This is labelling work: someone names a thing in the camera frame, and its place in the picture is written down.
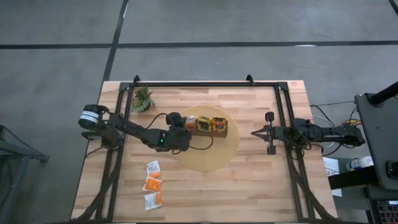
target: snack bag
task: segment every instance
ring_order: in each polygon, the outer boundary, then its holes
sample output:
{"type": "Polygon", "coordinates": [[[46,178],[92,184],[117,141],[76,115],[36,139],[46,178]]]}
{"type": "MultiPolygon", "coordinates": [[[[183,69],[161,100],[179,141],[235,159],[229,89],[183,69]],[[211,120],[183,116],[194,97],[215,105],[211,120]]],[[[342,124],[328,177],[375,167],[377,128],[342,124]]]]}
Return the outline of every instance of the snack bag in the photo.
{"type": "Polygon", "coordinates": [[[160,192],[144,195],[145,201],[145,211],[157,208],[162,205],[162,201],[160,199],[160,192]]]}
{"type": "Polygon", "coordinates": [[[143,190],[151,190],[154,192],[159,192],[160,191],[160,186],[162,185],[162,181],[155,179],[153,177],[147,177],[144,187],[142,188],[143,190]]]}
{"type": "Polygon", "coordinates": [[[160,165],[159,161],[153,161],[147,164],[147,176],[148,177],[160,177],[160,165]]]}

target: concrete floor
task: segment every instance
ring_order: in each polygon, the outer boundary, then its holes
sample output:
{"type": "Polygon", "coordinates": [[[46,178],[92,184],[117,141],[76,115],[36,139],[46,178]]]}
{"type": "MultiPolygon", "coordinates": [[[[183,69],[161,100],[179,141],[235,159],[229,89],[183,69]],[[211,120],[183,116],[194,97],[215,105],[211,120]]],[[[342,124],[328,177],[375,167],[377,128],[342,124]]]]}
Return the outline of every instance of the concrete floor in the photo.
{"type": "MultiPolygon", "coordinates": [[[[1,44],[110,44],[122,0],[0,2],[1,44]]],[[[387,0],[130,0],[120,43],[398,40],[387,0]]],[[[44,153],[32,162],[12,223],[70,217],[109,49],[0,50],[0,123],[44,153]]],[[[110,80],[304,80],[311,104],[353,100],[397,81],[398,46],[118,49],[110,80]]],[[[353,104],[323,106],[339,123],[353,104]]],[[[317,124],[326,125],[315,120],[317,124]]],[[[366,146],[334,156],[369,154],[366,146]]],[[[339,216],[366,221],[336,199],[339,216]]]]}

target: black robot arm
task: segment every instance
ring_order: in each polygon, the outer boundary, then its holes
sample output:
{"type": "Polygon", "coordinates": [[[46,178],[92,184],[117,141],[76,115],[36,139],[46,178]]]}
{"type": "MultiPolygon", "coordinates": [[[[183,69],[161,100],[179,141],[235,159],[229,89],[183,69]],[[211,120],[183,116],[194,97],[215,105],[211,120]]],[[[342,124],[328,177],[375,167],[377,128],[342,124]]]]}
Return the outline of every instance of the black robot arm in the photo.
{"type": "Polygon", "coordinates": [[[312,124],[309,120],[295,118],[290,127],[273,126],[274,113],[266,113],[269,124],[251,134],[270,142],[267,153],[275,154],[273,140],[289,142],[293,146],[305,147],[311,142],[337,142],[349,146],[360,146],[365,143],[361,130],[356,127],[322,128],[312,124]]]}
{"type": "Polygon", "coordinates": [[[81,134],[83,137],[92,139],[92,136],[100,136],[103,147],[111,149],[119,147],[119,140],[122,138],[120,132],[122,132],[139,138],[143,144],[157,152],[174,149],[186,151],[192,138],[191,132],[183,127],[184,121],[179,113],[165,115],[166,122],[170,125],[169,130],[144,128],[136,123],[125,121],[120,114],[110,113],[105,106],[86,105],[78,123],[82,128],[90,130],[90,132],[83,132],[81,134]],[[102,119],[105,113],[109,113],[107,121],[102,119]]]}

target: succulent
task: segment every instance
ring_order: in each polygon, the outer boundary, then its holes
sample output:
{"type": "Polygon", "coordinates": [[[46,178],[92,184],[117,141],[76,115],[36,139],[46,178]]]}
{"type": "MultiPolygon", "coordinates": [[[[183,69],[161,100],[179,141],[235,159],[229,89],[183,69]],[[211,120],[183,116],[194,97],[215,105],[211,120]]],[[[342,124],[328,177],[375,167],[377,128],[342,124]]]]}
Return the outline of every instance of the succulent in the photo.
{"type": "Polygon", "coordinates": [[[143,112],[148,108],[148,105],[155,105],[150,95],[153,91],[148,92],[148,86],[143,86],[136,91],[136,96],[132,100],[132,110],[134,112],[143,112]]]}

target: black metal frame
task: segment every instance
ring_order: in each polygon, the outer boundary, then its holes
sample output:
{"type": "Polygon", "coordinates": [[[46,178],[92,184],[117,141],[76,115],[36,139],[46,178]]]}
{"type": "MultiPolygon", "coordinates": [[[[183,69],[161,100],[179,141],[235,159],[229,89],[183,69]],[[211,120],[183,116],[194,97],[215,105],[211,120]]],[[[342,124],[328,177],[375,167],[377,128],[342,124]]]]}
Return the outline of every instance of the black metal frame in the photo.
{"type": "Polygon", "coordinates": [[[8,169],[12,169],[8,174],[11,176],[11,186],[5,198],[2,199],[2,207],[0,207],[0,223],[8,223],[11,213],[15,209],[30,160],[37,159],[41,163],[48,163],[50,155],[26,145],[14,133],[0,124],[0,156],[4,157],[4,162],[9,165],[8,169]],[[18,167],[11,168],[10,161],[20,161],[21,163],[18,167]]]}
{"type": "MultiPolygon", "coordinates": [[[[129,119],[129,112],[131,108],[131,99],[133,94],[133,88],[139,86],[241,86],[241,87],[249,87],[249,86],[263,86],[263,87],[272,87],[275,90],[275,97],[277,102],[278,113],[280,117],[281,126],[286,126],[284,109],[282,105],[282,97],[280,92],[282,91],[285,95],[287,111],[289,114],[290,123],[292,123],[294,119],[294,112],[292,107],[292,102],[290,99],[289,87],[287,82],[255,82],[252,76],[248,75],[246,81],[241,82],[142,82],[140,78],[136,76],[133,82],[122,82],[119,86],[119,94],[118,100],[116,103],[116,110],[115,113],[120,113],[121,110],[121,103],[124,96],[124,92],[127,90],[127,102],[126,102],[126,109],[124,111],[124,119],[129,119]]],[[[70,220],[69,223],[109,223],[113,220],[113,213],[114,213],[114,206],[116,202],[116,194],[118,190],[118,181],[119,181],[119,174],[121,170],[121,161],[123,157],[123,150],[124,150],[124,142],[125,137],[123,137],[120,141],[119,148],[117,150],[117,158],[116,163],[114,165],[113,171],[110,172],[111,167],[111,159],[113,156],[113,150],[108,150],[105,160],[105,167],[103,172],[103,179],[101,182],[101,188],[98,195],[95,197],[91,205],[86,209],[82,216],[77,219],[70,220]],[[104,218],[102,215],[103,212],[103,204],[104,204],[104,196],[106,195],[109,188],[112,186],[111,195],[109,200],[109,208],[108,214],[104,218]],[[91,219],[92,214],[95,213],[95,219],[91,219]]],[[[333,219],[326,210],[320,205],[318,200],[315,196],[311,193],[307,173],[305,170],[305,164],[303,157],[301,156],[301,151],[297,150],[298,155],[298,167],[299,171],[296,170],[293,157],[290,153],[290,145],[285,144],[285,151],[287,156],[287,165],[289,168],[290,174],[290,182],[292,185],[292,193],[293,199],[295,204],[295,211],[297,214],[298,222],[307,222],[307,223],[337,223],[338,221],[333,219]],[[306,206],[308,210],[308,218],[305,218],[303,215],[300,195],[299,195],[299,185],[303,190],[306,196],[306,206]],[[315,211],[314,207],[316,208],[317,212],[323,218],[322,220],[315,218],[315,211]]]]}

